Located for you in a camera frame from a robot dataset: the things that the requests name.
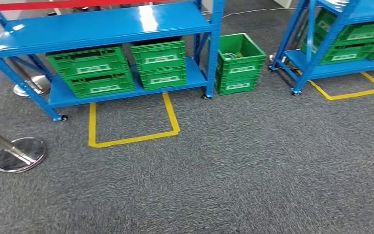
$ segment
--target yellow floor tape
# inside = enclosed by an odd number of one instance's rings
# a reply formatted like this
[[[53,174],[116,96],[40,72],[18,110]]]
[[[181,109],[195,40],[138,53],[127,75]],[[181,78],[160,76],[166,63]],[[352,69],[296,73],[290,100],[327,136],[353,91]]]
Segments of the yellow floor tape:
[[[180,132],[180,126],[178,125],[178,121],[175,116],[170,97],[168,96],[167,92],[162,93],[162,95],[163,95],[164,104],[166,106],[168,118],[170,119],[170,123],[172,126],[172,131],[97,143],[96,142],[96,104],[91,103],[90,104],[90,120],[89,120],[89,127],[88,127],[88,145],[94,148],[105,148],[105,147],[110,147],[113,145],[122,145],[122,144],[128,144],[128,143],[134,143],[134,142],[139,142],[139,141],[144,141],[144,140],[152,140],[152,139],[177,135]]]
[[[366,72],[361,72],[361,74],[366,77],[368,80],[370,80],[372,83],[374,83],[374,78],[369,75]],[[308,82],[315,87],[326,99],[333,101],[333,100],[341,100],[341,99],[347,99],[347,98],[356,98],[356,97],[361,97],[361,96],[366,96],[370,94],[374,94],[374,89],[371,90],[365,90],[365,91],[360,91],[360,92],[355,92],[355,93],[349,93],[349,94],[341,94],[341,95],[334,95],[331,96],[327,94],[319,85],[314,83],[312,80],[308,80]]]

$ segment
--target shelf board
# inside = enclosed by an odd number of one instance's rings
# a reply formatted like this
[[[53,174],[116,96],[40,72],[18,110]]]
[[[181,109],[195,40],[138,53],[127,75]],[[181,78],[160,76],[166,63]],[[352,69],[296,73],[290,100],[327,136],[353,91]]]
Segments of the shelf board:
[[[192,1],[17,19],[0,35],[0,57],[210,32]]]
[[[302,72],[306,71],[306,54],[300,50],[285,51],[285,56],[289,58],[294,65]],[[334,63],[327,65],[317,65],[314,67],[309,79],[319,79],[335,77],[359,72],[367,72],[374,70],[374,61],[364,59],[353,62]]]
[[[318,4],[325,7],[327,10],[339,15],[343,12],[344,7],[338,7],[334,4],[327,2],[326,0],[317,0]],[[346,24],[352,23],[363,23],[374,21],[374,0],[361,0],[355,11],[349,16]]]
[[[138,72],[136,71],[136,67],[132,66],[131,68],[133,70],[135,90],[122,92],[122,93],[94,96],[94,97],[85,97],[85,98],[76,98],[73,92],[71,91],[71,89],[61,79],[61,77],[55,76],[52,82],[51,91],[49,93],[48,103],[50,107],[52,108],[59,108],[59,107],[87,104],[91,102],[108,101],[108,100],[114,100],[114,99],[120,99],[120,98],[130,98],[130,97],[141,96],[141,95],[197,88],[197,87],[206,86],[208,84],[201,70],[199,69],[198,65],[196,64],[196,62],[194,61],[192,57],[186,58],[187,84],[180,85],[180,86],[165,87],[165,88],[154,89],[154,90],[144,90],[142,84],[140,83],[139,75],[138,75]]]

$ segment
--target stanchion base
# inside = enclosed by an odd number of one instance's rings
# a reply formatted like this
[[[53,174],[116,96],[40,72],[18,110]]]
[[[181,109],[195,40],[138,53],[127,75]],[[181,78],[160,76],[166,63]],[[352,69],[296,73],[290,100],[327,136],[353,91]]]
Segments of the stanchion base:
[[[21,173],[37,166],[46,156],[46,146],[43,141],[25,137],[11,142],[15,147],[25,153],[23,159],[11,153],[0,150],[0,171],[8,173]]]
[[[35,84],[35,87],[33,87],[34,91],[39,95],[47,94],[51,88],[51,83],[44,75],[32,77],[31,81]],[[19,87],[19,85],[14,86],[14,94],[24,98],[29,97],[29,94]]]

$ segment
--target blue metal shelf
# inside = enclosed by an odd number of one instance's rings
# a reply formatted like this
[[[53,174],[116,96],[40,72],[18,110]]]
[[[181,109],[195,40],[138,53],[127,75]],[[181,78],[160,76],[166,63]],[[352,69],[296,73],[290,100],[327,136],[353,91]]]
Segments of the blue metal shelf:
[[[146,5],[116,10],[94,11],[61,16],[7,20],[0,12],[0,70],[29,94],[36,104],[54,121],[62,115],[54,108],[80,105],[90,102],[129,98],[166,91],[204,87],[204,95],[214,95],[217,52],[222,25],[224,0],[213,0],[210,20],[201,13],[202,0]],[[134,71],[136,89],[130,92],[76,98],[66,83],[49,72],[35,55],[52,51],[118,44],[131,41],[194,35],[193,57],[187,58],[187,84],[144,90]],[[207,42],[208,58],[205,71],[200,69],[200,54]],[[16,56],[28,55],[32,63]],[[52,84],[48,101],[14,71],[3,57],[44,74]]]
[[[276,56],[269,66],[270,70],[284,69],[295,81],[292,87],[292,92],[295,95],[301,93],[301,88],[310,79],[329,78],[374,70],[374,61],[368,59],[327,65],[319,64],[339,32],[346,25],[374,21],[374,0],[369,1],[349,0],[349,3],[345,6],[336,6],[326,0],[300,0],[290,19]],[[313,53],[315,8],[317,4],[335,13],[337,18],[319,48]],[[306,53],[297,49],[297,45],[304,40],[303,35],[306,35]],[[297,76],[290,69],[288,63],[283,62],[285,60],[291,61],[302,74]]]
[[[68,87],[68,85],[60,77],[57,76],[57,77],[54,77],[54,80],[52,82],[52,87],[51,87],[51,92],[49,93],[48,103],[50,107],[52,108],[59,108],[59,107],[87,104],[91,102],[108,101],[108,100],[114,100],[114,99],[119,99],[119,98],[130,98],[130,97],[141,96],[141,95],[156,94],[156,93],[162,93],[162,92],[167,92],[167,91],[191,89],[191,88],[203,87],[208,84],[202,72],[200,71],[198,65],[194,61],[193,57],[188,57],[186,59],[186,67],[187,67],[187,84],[180,85],[180,86],[166,87],[166,88],[161,88],[161,89],[154,89],[154,90],[144,90],[141,84],[141,81],[139,80],[136,67],[132,66],[131,68],[133,69],[135,90],[129,91],[129,92],[123,92],[123,93],[108,94],[108,95],[86,97],[86,98],[76,98],[73,92],[71,91],[71,89]]]
[[[286,51],[287,58],[301,71],[306,71],[308,63],[306,55],[300,50]],[[374,61],[364,59],[360,61],[317,65],[309,75],[309,79],[335,77],[352,73],[367,72],[374,70]]]
[[[0,35],[0,57],[210,32],[190,1],[11,20]]]
[[[369,1],[370,0],[360,1],[356,5],[354,11],[349,15],[346,24],[374,21],[374,0],[372,0],[372,2]],[[342,14],[345,8],[331,4],[326,0],[318,0],[318,4],[337,15]]]

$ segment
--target gray carpet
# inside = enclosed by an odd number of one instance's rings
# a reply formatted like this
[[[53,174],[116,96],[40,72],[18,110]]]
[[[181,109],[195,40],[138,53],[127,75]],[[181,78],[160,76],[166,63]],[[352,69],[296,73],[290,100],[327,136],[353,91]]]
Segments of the gray carpet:
[[[231,16],[223,33],[247,32],[270,54],[290,14]],[[40,137],[49,155],[0,173],[0,234],[374,234],[374,95],[330,102],[306,85],[293,97],[281,76],[263,71],[254,92],[213,100],[172,92],[178,136],[104,149],[87,146],[87,105],[52,122],[4,79],[0,133]],[[369,88],[361,75],[319,82]],[[167,131],[163,112],[159,95],[101,103],[97,138]]]

